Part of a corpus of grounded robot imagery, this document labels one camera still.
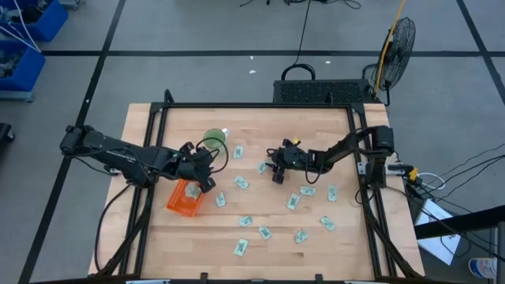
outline white paper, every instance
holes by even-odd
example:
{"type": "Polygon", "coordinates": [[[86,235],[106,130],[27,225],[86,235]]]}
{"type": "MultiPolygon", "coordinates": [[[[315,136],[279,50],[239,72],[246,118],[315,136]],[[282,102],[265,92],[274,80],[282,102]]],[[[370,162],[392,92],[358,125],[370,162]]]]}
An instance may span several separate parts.
{"type": "MultiPolygon", "coordinates": [[[[445,218],[452,217],[451,214],[447,213],[444,209],[438,206],[431,200],[426,200],[425,204],[423,204],[423,211],[430,213],[431,215],[437,217],[440,220],[445,218]]],[[[419,215],[416,219],[415,225],[422,225],[428,222],[436,222],[436,220],[428,215],[426,215],[423,211],[419,212],[419,215]]],[[[430,237],[423,240],[417,240],[417,243],[420,247],[425,249],[427,252],[433,254],[439,260],[442,260],[447,265],[451,265],[452,259],[454,258],[454,253],[456,248],[458,247],[459,240],[461,236],[458,234],[451,236],[443,236],[443,245],[447,246],[445,248],[440,241],[440,237],[430,237]]]]}

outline green cup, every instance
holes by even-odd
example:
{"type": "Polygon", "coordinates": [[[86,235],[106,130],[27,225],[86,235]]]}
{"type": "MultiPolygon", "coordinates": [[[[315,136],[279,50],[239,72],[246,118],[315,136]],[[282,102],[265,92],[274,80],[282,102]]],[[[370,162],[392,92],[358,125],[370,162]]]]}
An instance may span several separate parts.
{"type": "Polygon", "coordinates": [[[214,150],[214,149],[219,149],[219,151],[223,151],[224,147],[223,144],[226,145],[226,138],[228,137],[228,129],[209,129],[205,134],[204,134],[204,141],[205,146],[209,150],[214,150]]]}

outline electric fan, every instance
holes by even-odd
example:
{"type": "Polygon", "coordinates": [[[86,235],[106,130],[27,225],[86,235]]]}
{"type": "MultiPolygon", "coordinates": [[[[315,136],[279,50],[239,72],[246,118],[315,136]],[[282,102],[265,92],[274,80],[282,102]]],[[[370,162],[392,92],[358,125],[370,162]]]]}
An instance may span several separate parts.
{"type": "Polygon", "coordinates": [[[390,104],[389,90],[398,83],[405,72],[415,38],[416,26],[413,21],[408,17],[398,20],[392,33],[390,30],[387,35],[377,64],[367,65],[363,68],[362,79],[365,78],[367,69],[374,69],[371,79],[375,84],[368,86],[368,91],[374,99],[377,98],[379,89],[386,91],[387,103],[384,104],[386,107],[390,104]]]}

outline banknote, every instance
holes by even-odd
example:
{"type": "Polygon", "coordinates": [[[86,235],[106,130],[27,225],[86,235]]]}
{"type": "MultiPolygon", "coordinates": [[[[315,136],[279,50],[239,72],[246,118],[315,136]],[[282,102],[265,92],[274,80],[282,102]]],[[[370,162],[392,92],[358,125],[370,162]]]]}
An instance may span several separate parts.
{"type": "Polygon", "coordinates": [[[328,229],[329,231],[332,231],[335,229],[335,224],[326,216],[324,216],[323,218],[321,218],[321,224],[323,224],[324,227],[326,227],[326,229],[328,229]]]}
{"type": "Polygon", "coordinates": [[[234,150],[234,159],[242,159],[244,155],[244,148],[242,146],[236,146],[234,150]]]}
{"type": "Polygon", "coordinates": [[[307,232],[304,230],[299,231],[296,236],[294,236],[294,241],[296,241],[297,244],[300,244],[301,242],[305,241],[308,238],[307,232]]]}
{"type": "Polygon", "coordinates": [[[245,249],[247,248],[248,243],[249,242],[244,239],[238,240],[237,246],[235,247],[234,254],[236,254],[237,256],[244,256],[245,249]]]}
{"type": "Polygon", "coordinates": [[[263,239],[268,240],[271,237],[271,232],[266,226],[261,226],[259,230],[263,239]]]}
{"type": "Polygon", "coordinates": [[[200,187],[196,184],[196,182],[190,182],[187,184],[185,188],[185,194],[187,197],[191,197],[194,200],[197,200],[198,197],[200,197],[200,194],[202,191],[200,190],[200,187]]]}
{"type": "Polygon", "coordinates": [[[249,187],[249,183],[243,177],[236,177],[234,179],[235,184],[237,184],[241,189],[247,189],[249,187]]]}
{"type": "Polygon", "coordinates": [[[328,201],[337,201],[337,193],[339,189],[335,185],[328,186],[328,201]]]}
{"type": "Polygon", "coordinates": [[[307,196],[312,196],[316,194],[316,189],[310,186],[302,186],[300,187],[300,194],[302,195],[307,195],[307,196]]]}
{"type": "Polygon", "coordinates": [[[244,216],[238,220],[238,223],[240,224],[240,226],[249,226],[253,224],[253,217],[249,215],[244,216]]]}
{"type": "Polygon", "coordinates": [[[224,198],[223,192],[220,192],[218,196],[215,197],[215,203],[218,205],[219,208],[226,205],[226,199],[224,198]]]}
{"type": "Polygon", "coordinates": [[[267,170],[268,166],[267,166],[267,161],[263,161],[261,162],[261,164],[258,166],[258,172],[260,172],[260,174],[264,173],[265,170],[267,170]]]}
{"type": "Polygon", "coordinates": [[[298,205],[298,202],[300,202],[300,197],[296,194],[291,194],[291,197],[290,197],[290,200],[287,202],[287,207],[291,210],[294,210],[297,205],[298,205]]]}

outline orange basket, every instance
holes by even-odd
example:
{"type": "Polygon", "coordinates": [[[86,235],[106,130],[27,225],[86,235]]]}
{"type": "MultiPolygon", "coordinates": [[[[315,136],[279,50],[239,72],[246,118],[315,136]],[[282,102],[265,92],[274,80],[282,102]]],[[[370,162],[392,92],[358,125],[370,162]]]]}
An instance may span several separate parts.
{"type": "Polygon", "coordinates": [[[172,192],[172,195],[166,204],[166,208],[188,217],[193,217],[196,214],[196,211],[200,206],[200,202],[202,201],[202,198],[204,198],[204,194],[201,193],[197,199],[194,199],[191,196],[186,196],[186,186],[190,182],[194,181],[179,180],[175,186],[174,192],[172,192]]]}

